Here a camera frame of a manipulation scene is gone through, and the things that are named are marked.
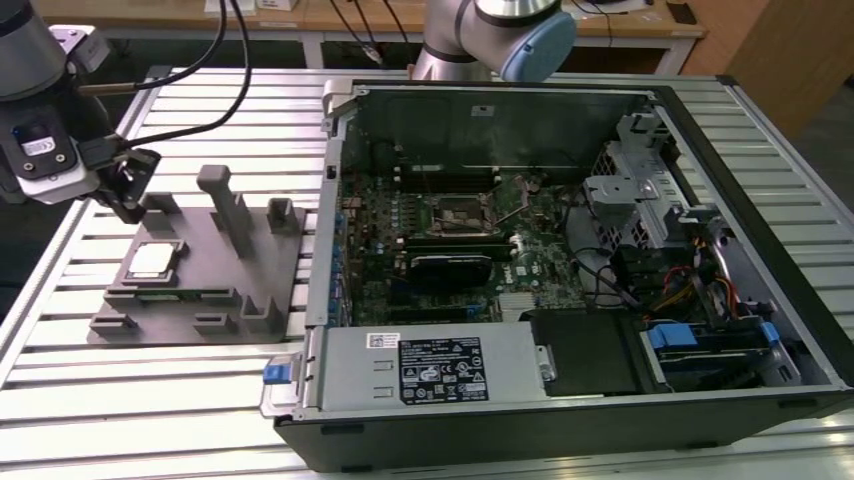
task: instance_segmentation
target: white table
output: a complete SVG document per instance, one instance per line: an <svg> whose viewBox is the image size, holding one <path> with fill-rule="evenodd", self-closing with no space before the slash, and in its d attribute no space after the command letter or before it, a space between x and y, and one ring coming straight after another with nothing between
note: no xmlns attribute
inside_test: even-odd
<svg viewBox="0 0 854 480"><path fill-rule="evenodd" d="M149 191L183 206L207 204L199 167L225 164L247 203L287 195L316 207L324 134L320 94L328 78L403 78L401 72L261 70L229 125L152 148L164 155ZM240 72L208 69L137 95L121 132L133 137L219 117ZM854 221L791 146L736 89L712 78L568 76L555 81L667 83L839 322L854 334ZM686 178L700 181L690 170ZM340 479L305 470L257 411L267 360L301 347L315 216L305 227L291 341L257 346L108 349L86 344L135 226L77 202L0 327L0 471L2 480L82 478ZM377 473L361 479L440 478L684 480L850 478L854 411L782 425L732 446Z"/></svg>

